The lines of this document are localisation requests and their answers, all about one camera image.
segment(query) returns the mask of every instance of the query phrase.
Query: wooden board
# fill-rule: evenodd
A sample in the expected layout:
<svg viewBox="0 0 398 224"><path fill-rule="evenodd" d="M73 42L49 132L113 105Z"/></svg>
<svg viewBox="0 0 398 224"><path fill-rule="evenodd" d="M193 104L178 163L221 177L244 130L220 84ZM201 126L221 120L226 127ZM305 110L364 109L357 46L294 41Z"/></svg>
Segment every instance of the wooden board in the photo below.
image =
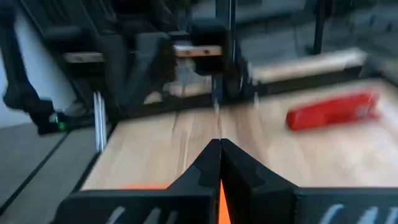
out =
<svg viewBox="0 0 398 224"><path fill-rule="evenodd" d="M366 52L357 48L339 50L273 66L252 68L251 74L254 80L263 83L276 82L361 66L367 56Z"/></svg>
<svg viewBox="0 0 398 224"><path fill-rule="evenodd" d="M288 108L360 90L381 93L379 121L305 133L285 127ZM228 138L282 177L306 187L398 186L398 91L382 81L262 98L253 104L193 110L120 124L85 189L172 183L213 138Z"/></svg>

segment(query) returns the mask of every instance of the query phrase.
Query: white wall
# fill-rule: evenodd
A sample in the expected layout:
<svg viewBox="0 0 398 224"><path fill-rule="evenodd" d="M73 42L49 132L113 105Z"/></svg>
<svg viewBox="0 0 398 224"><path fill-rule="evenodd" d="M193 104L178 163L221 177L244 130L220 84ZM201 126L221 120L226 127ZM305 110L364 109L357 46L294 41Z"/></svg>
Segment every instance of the white wall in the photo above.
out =
<svg viewBox="0 0 398 224"><path fill-rule="evenodd" d="M27 19L19 14L16 32L29 81L41 98L50 98L56 110L68 108L76 96L61 70L40 43ZM0 92L4 94L7 78L0 57ZM26 114L10 110L0 99L0 128L31 122Z"/></svg>

